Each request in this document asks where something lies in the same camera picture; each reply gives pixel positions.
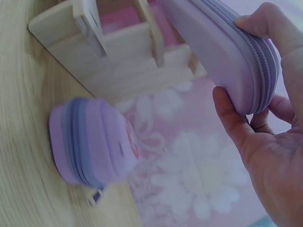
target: wooden toy furniture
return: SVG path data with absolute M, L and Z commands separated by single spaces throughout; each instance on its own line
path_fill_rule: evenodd
M 32 19 L 28 29 L 89 92 L 111 104 L 206 74 L 165 16 L 155 13 L 156 2 L 123 5 L 105 10 L 102 0 L 65 0 Z M 118 21 L 102 23 L 115 13 Z M 136 19 L 119 25 L 129 17 Z

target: wooden surface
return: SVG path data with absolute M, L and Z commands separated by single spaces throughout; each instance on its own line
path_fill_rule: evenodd
M 107 190 L 98 208 L 69 187 L 52 161 L 51 109 L 90 94 L 27 31 L 54 0 L 0 0 L 0 226 L 140 227 L 128 185 Z
M 72 3 L 75 0 L 66 0 L 44 11 L 31 20 L 29 30 L 95 97 L 118 104 L 206 75 L 187 44 L 164 52 L 161 31 L 146 0 L 134 0 L 141 23 L 104 36 L 108 55 L 102 58 L 76 26 Z

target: zipper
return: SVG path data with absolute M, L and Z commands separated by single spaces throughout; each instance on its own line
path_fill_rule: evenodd
M 253 54 L 254 60 L 258 65 L 258 72 L 259 74 L 253 74 L 253 81 L 254 81 L 254 102 L 252 105 L 252 108 L 250 110 L 249 114 L 252 113 L 259 113 L 261 112 L 265 105 L 268 102 L 269 99 L 269 93 L 271 90 L 271 77 L 270 77 L 270 69 L 268 65 L 268 61 L 266 60 L 266 56 L 262 50 L 262 48 L 268 49 L 268 46 L 266 45 L 265 41 L 263 41 L 260 38 L 253 37 L 250 34 L 242 31 L 236 25 L 234 24 L 234 19 L 237 17 L 237 14 L 233 12 L 231 9 L 229 9 L 226 5 L 223 5 L 223 3 L 213 0 L 190 0 L 196 7 L 198 7 L 203 13 L 205 13 L 211 20 L 213 20 L 215 23 L 218 24 L 219 19 L 226 24 L 228 24 L 228 27 L 221 27 L 222 30 L 224 30 L 228 35 L 231 36 L 230 32 L 227 32 L 227 29 L 232 30 L 242 38 L 242 40 L 245 42 L 246 46 L 250 49 L 249 54 Z M 247 52 L 244 52 L 243 46 L 241 47 L 241 44 L 238 42 L 236 43 L 239 48 L 241 49 L 243 55 L 246 57 L 246 60 L 248 64 L 251 64 L 251 61 L 249 60 L 249 56 L 246 54 Z

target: pink tablecloth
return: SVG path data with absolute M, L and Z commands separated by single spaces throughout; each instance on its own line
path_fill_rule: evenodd
M 128 182 L 146 227 L 274 226 L 215 113 L 213 88 L 196 79 L 117 106 L 143 147 Z M 277 90 L 285 95 L 282 80 Z

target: finger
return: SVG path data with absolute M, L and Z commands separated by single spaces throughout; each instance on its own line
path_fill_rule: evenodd
M 282 57 L 303 46 L 303 34 L 273 3 L 263 3 L 251 16 L 236 19 L 235 24 L 252 35 L 270 37 Z
M 279 119 L 287 123 L 292 123 L 294 120 L 294 109 L 289 99 L 274 95 L 269 105 L 269 110 Z
M 217 114 L 238 150 L 242 150 L 245 141 L 255 132 L 246 118 L 239 115 L 223 87 L 216 87 L 213 91 L 214 105 Z
M 272 129 L 270 128 L 268 124 L 268 109 L 265 111 L 255 114 L 251 121 L 250 121 L 250 126 L 255 132 L 263 132 L 263 133 L 269 133 L 269 134 L 274 134 Z
M 270 37 L 278 48 L 285 87 L 303 131 L 303 34 L 272 3 L 262 4 L 251 16 L 241 17 L 235 24 L 253 35 Z

